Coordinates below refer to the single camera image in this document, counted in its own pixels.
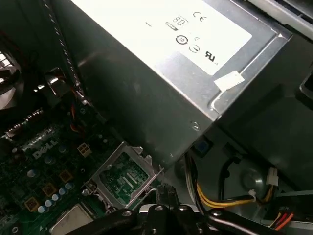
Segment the motherboard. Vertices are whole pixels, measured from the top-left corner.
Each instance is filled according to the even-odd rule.
[[[134,208],[159,173],[113,133],[91,106],[66,100],[12,127],[0,139],[0,234],[64,235]]]

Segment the green circuit board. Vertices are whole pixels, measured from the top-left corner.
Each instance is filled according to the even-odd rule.
[[[68,106],[61,106],[46,113],[34,124],[26,125],[23,135],[10,140],[24,155],[17,158],[18,161],[11,155],[1,156],[1,235],[12,234],[12,228],[16,226],[23,235],[50,234],[49,228],[62,212],[80,202],[90,205],[94,211],[93,218],[104,216],[100,209],[102,205],[96,198],[83,197],[81,187],[121,142],[91,107],[78,104],[76,115],[83,127],[80,133],[70,127]],[[113,171],[106,171],[105,177],[110,179],[106,185],[117,199],[127,201],[148,176],[126,156],[119,159],[125,162],[114,163]],[[117,176],[122,174],[132,180],[127,173],[136,178],[137,184],[132,182],[133,187]],[[66,189],[66,184],[70,184],[71,189]],[[61,188],[67,193],[49,210],[39,213],[38,207]]]
[[[118,157],[110,170],[100,174],[104,186],[122,205],[129,203],[132,192],[147,179],[148,175],[126,153]]]

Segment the ce mark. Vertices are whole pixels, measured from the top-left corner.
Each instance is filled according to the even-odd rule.
[[[198,17],[198,16],[197,16],[197,14],[199,14],[199,15],[200,15],[199,20],[200,20],[201,22],[202,22],[202,21],[204,21],[204,19],[207,19],[207,17],[206,17],[206,16],[201,16],[201,13],[200,13],[200,12],[198,12],[198,11],[194,12],[194,13],[193,13],[193,16],[194,16],[194,17]]]

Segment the power supply label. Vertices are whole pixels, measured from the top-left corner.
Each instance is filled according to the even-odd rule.
[[[214,75],[252,37],[203,1],[157,1],[146,24],[209,75]]]

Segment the yellow wire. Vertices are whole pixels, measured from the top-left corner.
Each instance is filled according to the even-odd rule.
[[[202,194],[201,194],[201,192],[199,191],[199,188],[197,188],[197,190],[198,190],[199,198],[200,198],[201,201],[202,201],[203,203],[205,203],[208,207],[212,207],[212,208],[224,208],[224,207],[221,207],[221,206],[215,206],[215,205],[209,204],[209,203],[208,203],[207,201],[205,201],[204,198],[202,197]]]
[[[238,200],[235,202],[225,202],[225,203],[221,203],[221,202],[214,202],[211,201],[210,199],[208,199],[204,193],[202,192],[200,186],[197,184],[197,189],[199,194],[202,196],[202,198],[209,204],[211,205],[215,205],[215,206],[222,206],[222,207],[229,207],[229,206],[235,206],[235,205],[241,205],[241,204],[245,204],[245,203],[250,203],[253,202],[253,199],[249,199],[249,200]]]
[[[278,213],[277,218],[273,221],[273,223],[271,223],[271,224],[269,225],[269,227],[272,227],[273,224],[276,223],[276,221],[279,219],[279,217],[280,217],[281,215],[282,215],[281,213]]]
[[[272,193],[273,193],[273,188],[274,186],[271,185],[268,193],[266,194],[265,198],[262,200],[263,202],[268,202],[270,200]]]

